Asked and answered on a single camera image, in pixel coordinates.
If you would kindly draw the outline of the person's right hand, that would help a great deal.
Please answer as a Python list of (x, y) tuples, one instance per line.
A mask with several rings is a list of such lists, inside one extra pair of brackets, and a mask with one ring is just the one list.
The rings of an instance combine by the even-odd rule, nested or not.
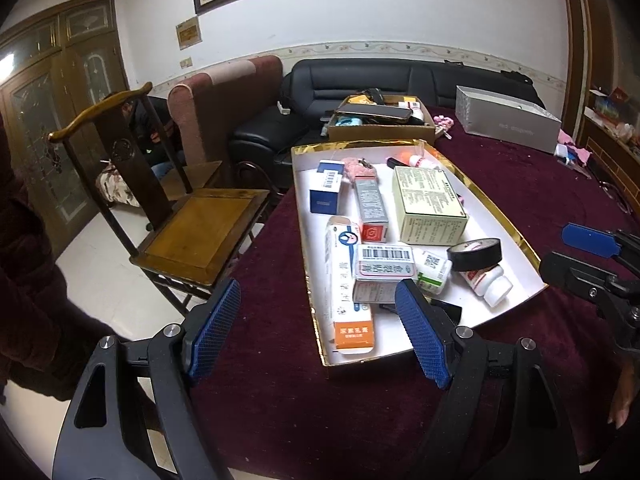
[(638, 361), (625, 356), (620, 361), (620, 379), (608, 412), (608, 423), (614, 424), (616, 429), (624, 426), (632, 401), (639, 391)]

